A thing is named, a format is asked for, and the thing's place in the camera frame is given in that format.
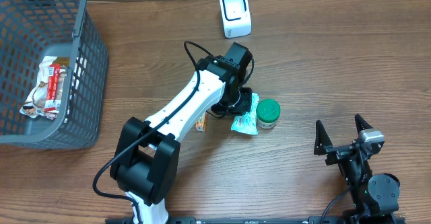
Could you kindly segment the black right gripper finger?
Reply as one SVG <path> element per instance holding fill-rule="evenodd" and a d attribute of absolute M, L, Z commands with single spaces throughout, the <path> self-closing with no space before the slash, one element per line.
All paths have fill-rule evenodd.
<path fill-rule="evenodd" d="M 370 132 L 373 131 L 372 126 L 368 124 L 359 114 L 354 116 L 356 130 L 360 139 L 366 139 Z"/>
<path fill-rule="evenodd" d="M 332 148 L 333 144 L 320 120 L 316 121 L 316 139 L 314 144 L 315 155 L 325 155 L 327 150 Z"/>

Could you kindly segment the teal snack packet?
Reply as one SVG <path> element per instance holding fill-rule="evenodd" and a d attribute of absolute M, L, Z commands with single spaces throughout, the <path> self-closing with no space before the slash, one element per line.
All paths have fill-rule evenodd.
<path fill-rule="evenodd" d="M 257 135 L 257 106 L 260 97 L 256 93 L 252 93 L 251 111 L 245 112 L 241 116 L 236 116 L 231 126 L 231 130 L 246 135 Z"/>

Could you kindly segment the green lid jar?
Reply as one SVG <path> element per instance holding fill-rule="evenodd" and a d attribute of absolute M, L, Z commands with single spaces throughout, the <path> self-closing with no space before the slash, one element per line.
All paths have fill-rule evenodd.
<path fill-rule="evenodd" d="M 257 125 L 261 128 L 273 128 L 281 114 L 280 105 L 273 99 L 265 99 L 258 103 Z"/>

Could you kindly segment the red snack stick packet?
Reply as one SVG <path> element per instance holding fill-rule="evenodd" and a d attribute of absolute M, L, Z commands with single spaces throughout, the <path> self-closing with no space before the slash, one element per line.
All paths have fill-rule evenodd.
<path fill-rule="evenodd" d="M 60 71 L 60 64 L 52 64 L 48 68 L 48 89 L 44 105 L 45 112 L 54 112 L 59 110 L 61 101 L 57 99 L 57 93 L 59 90 Z"/>

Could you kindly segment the brown cookie bag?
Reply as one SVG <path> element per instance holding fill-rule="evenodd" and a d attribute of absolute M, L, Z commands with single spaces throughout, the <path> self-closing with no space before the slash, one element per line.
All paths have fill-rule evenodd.
<path fill-rule="evenodd" d="M 47 89 L 48 89 L 48 68 L 52 64 L 60 64 L 60 79 L 59 79 L 59 90 L 57 93 L 57 99 L 61 101 L 63 96 L 63 86 L 65 77 L 67 76 L 67 66 L 69 65 L 69 58 L 67 57 L 54 57 L 45 56 L 42 62 L 38 66 L 38 74 L 36 78 L 36 85 L 33 87 L 31 92 L 28 94 L 24 105 L 20 108 L 20 113 L 30 118 L 38 118 L 39 116 L 45 117 L 49 120 L 55 120 L 60 110 L 54 112 L 45 112 L 44 105 L 46 101 Z"/>

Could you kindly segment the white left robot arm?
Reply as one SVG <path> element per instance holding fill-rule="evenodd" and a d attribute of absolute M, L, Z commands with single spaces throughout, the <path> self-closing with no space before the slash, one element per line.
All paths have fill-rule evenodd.
<path fill-rule="evenodd" d="M 252 90 L 245 87 L 254 59 L 249 49 L 233 43 L 224 56 L 208 54 L 194 63 L 185 88 L 159 112 L 122 128 L 110 177 L 131 202 L 133 216 L 119 223 L 166 223 L 164 199 L 178 168 L 180 144 L 198 119 L 213 111 L 218 117 L 239 116 L 251 110 Z"/>

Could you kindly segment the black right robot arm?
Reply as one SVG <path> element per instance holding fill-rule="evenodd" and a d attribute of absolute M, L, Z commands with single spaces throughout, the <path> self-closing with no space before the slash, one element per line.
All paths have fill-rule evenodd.
<path fill-rule="evenodd" d="M 354 116 L 358 137 L 350 144 L 334 146 L 323 123 L 316 121 L 314 154 L 326 156 L 327 165 L 338 165 L 347 188 L 336 196 L 325 208 L 320 223 L 404 223 L 396 218 L 399 210 L 398 198 L 401 183 L 393 174 L 374 175 L 368 160 L 380 152 L 385 136 L 372 127 L 359 114 Z M 350 194 L 354 207 L 342 216 L 330 219 L 331 207 L 346 194 Z"/>

